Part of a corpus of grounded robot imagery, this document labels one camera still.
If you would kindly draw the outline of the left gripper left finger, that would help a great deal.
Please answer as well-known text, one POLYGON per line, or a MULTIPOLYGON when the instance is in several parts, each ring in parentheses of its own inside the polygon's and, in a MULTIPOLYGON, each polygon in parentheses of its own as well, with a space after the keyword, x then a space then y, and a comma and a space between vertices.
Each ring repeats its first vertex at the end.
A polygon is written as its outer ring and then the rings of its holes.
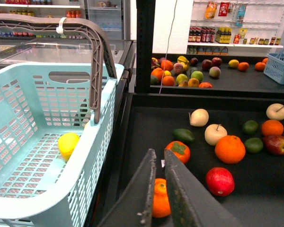
POLYGON ((99 227, 150 227, 156 178, 156 153, 148 149, 129 184, 99 227))

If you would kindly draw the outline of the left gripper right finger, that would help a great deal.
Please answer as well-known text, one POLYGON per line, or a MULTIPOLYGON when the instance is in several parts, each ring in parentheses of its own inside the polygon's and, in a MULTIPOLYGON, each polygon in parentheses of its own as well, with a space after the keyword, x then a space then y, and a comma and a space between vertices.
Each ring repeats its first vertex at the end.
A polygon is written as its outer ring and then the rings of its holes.
POLYGON ((175 227, 240 227, 226 210, 176 157, 165 150, 165 177, 175 227))

